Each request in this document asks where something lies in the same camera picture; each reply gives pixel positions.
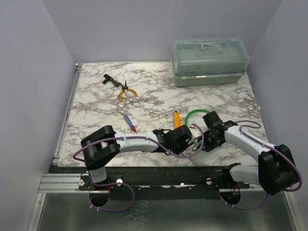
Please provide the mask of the green cable lock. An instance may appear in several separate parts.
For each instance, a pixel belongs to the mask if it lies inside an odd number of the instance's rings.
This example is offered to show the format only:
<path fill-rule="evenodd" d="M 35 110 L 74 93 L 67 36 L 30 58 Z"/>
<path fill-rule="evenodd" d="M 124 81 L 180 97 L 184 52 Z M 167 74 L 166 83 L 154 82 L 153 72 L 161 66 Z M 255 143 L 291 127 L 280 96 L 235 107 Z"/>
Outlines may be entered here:
<path fill-rule="evenodd" d="M 186 115 L 186 117 L 185 117 L 185 122 L 184 122 L 184 124 L 185 124 L 186 126 L 188 125 L 188 121 L 189 121 L 190 116 L 192 116 L 192 115 L 195 114 L 195 113 L 206 113 L 206 114 L 208 114 L 209 111 L 206 110 L 206 109 L 194 109 L 194 110 L 190 111 L 190 112 Z"/>

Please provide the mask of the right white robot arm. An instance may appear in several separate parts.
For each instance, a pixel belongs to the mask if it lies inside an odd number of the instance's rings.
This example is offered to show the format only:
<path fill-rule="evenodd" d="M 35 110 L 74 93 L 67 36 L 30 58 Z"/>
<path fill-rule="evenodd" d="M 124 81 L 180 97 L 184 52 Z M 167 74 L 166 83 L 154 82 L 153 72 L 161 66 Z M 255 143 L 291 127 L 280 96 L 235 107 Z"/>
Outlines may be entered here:
<path fill-rule="evenodd" d="M 256 166 L 236 164 L 230 167 L 229 172 L 221 177 L 224 187 L 231 189 L 239 182 L 247 182 L 261 186 L 270 195 L 293 192 L 302 187 L 302 176 L 286 145 L 262 141 L 245 132 L 236 122 L 223 122 L 215 111 L 203 116 L 203 120 L 208 128 L 204 132 L 204 151 L 210 152 L 227 142 L 257 162 Z"/>

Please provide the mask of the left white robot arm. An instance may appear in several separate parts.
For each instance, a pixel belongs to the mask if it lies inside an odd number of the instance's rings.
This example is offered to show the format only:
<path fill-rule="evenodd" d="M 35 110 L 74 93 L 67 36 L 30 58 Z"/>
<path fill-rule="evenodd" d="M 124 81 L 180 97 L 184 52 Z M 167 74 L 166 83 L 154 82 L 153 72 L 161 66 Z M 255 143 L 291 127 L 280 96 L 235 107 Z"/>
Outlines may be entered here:
<path fill-rule="evenodd" d="M 155 129 L 147 134 L 125 134 L 115 132 L 108 125 L 81 140 L 86 169 L 90 173 L 90 184 L 96 190 L 102 190 L 107 183 L 105 166 L 119 153 L 171 152 L 179 155 L 194 140 L 193 130 L 182 125 L 174 130 Z"/>

